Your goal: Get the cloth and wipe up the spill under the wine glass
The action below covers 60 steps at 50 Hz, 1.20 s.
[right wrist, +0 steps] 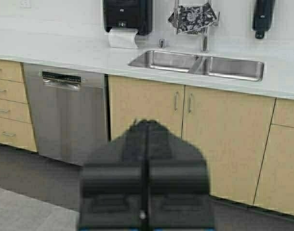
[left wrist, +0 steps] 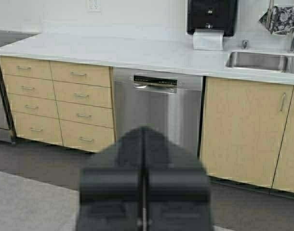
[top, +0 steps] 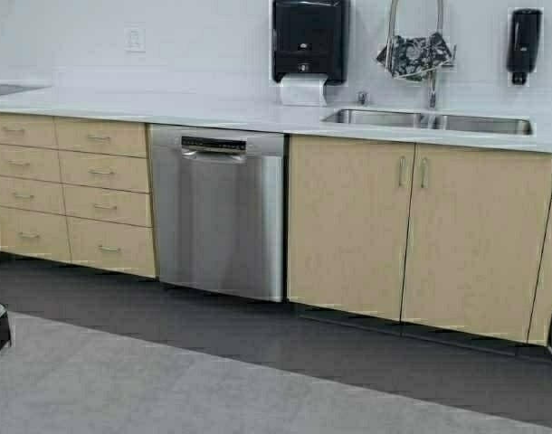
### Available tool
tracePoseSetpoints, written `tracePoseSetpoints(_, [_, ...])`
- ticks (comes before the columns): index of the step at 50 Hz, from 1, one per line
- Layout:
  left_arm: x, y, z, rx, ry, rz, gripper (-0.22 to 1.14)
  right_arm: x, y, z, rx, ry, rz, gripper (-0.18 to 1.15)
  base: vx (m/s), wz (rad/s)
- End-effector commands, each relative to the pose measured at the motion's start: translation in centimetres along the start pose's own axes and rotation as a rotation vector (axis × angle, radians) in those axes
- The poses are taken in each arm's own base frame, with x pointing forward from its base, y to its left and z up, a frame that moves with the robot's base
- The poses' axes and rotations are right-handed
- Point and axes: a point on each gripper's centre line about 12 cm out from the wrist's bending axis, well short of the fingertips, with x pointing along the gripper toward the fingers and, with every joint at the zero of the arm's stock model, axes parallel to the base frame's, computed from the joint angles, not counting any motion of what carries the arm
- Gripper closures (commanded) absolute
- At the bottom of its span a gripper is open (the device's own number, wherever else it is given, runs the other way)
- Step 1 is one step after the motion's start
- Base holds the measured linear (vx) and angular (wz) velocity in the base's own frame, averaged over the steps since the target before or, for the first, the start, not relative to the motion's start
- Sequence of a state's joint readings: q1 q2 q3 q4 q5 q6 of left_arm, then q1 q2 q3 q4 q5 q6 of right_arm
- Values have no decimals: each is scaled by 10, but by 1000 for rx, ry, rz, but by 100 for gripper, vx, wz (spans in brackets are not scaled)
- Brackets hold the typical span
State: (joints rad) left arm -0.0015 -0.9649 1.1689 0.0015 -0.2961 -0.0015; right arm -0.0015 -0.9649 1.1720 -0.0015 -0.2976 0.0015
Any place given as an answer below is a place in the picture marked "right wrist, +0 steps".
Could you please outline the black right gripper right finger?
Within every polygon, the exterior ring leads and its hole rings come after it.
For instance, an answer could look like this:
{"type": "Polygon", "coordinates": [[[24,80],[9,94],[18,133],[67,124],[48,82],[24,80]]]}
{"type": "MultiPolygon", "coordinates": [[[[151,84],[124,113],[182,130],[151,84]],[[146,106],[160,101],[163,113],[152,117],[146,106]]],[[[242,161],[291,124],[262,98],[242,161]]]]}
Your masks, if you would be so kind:
{"type": "Polygon", "coordinates": [[[152,230],[213,231],[206,160],[191,143],[150,120],[149,186],[152,230]]]}

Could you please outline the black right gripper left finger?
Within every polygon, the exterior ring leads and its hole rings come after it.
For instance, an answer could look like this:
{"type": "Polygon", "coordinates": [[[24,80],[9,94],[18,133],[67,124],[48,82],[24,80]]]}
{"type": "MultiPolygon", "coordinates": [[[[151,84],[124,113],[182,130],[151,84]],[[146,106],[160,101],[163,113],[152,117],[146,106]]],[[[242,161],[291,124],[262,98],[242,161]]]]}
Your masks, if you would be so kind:
{"type": "Polygon", "coordinates": [[[135,122],[100,147],[80,177],[80,231],[144,231],[148,121],[135,122]]]}

